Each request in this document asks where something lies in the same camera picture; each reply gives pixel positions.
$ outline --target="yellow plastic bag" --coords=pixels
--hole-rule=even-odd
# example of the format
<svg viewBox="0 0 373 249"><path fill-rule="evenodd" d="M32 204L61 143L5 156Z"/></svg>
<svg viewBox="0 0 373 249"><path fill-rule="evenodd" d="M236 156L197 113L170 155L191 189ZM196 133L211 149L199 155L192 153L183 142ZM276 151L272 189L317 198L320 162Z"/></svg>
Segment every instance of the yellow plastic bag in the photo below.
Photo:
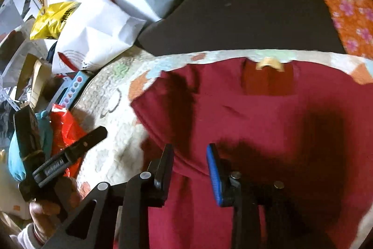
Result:
<svg viewBox="0 0 373 249"><path fill-rule="evenodd" d="M42 7L31 29L30 39L58 39L66 20L79 5L79 2L67 1Z"/></svg>

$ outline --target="red shirt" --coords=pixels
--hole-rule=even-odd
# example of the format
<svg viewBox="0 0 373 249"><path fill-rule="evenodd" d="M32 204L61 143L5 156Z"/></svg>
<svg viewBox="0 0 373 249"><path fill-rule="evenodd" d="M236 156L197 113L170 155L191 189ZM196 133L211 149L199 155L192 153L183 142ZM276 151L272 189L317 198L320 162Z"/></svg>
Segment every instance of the red shirt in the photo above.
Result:
<svg viewBox="0 0 373 249"><path fill-rule="evenodd" d="M308 62L257 71L234 58L162 72L132 103L149 132L145 159L175 147L169 198L149 210L151 248L230 248L232 209L215 203L209 143L246 179L283 181L305 221L349 248L373 202L372 97L373 84Z"/></svg>

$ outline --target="white paper bag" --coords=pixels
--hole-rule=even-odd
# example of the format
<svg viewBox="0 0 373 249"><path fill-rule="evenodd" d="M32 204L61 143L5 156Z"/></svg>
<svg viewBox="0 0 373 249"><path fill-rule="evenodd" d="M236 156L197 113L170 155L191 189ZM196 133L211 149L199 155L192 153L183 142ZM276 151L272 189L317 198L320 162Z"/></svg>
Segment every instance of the white paper bag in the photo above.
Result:
<svg viewBox="0 0 373 249"><path fill-rule="evenodd" d="M79 70L97 71L134 44L145 22L128 15L111 0L83 1L61 32L52 72L73 71L59 53Z"/></svg>

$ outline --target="human hand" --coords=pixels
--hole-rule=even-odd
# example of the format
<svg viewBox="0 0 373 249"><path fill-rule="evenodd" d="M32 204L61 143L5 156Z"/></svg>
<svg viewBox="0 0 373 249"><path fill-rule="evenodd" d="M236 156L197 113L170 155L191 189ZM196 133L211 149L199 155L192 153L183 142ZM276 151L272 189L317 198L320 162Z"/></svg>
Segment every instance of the human hand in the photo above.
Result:
<svg viewBox="0 0 373 249"><path fill-rule="evenodd" d="M81 197L75 180L70 180L72 193L69 201L71 207L76 208L81 201ZM51 221L50 216L59 213L60 206L47 200L34 200L30 203L30 214L34 221L35 236L41 243L44 244L55 233L55 225Z"/></svg>

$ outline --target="red plastic bag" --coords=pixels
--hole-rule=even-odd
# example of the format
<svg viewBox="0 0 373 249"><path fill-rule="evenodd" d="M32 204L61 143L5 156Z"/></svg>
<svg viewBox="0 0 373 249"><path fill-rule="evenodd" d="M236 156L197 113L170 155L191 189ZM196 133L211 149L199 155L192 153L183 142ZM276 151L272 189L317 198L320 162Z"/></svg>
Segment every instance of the red plastic bag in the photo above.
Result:
<svg viewBox="0 0 373 249"><path fill-rule="evenodd" d="M54 104L50 113L53 128L52 156L72 145L87 133L79 126L70 111L60 105ZM68 167L65 176L76 178L82 159Z"/></svg>

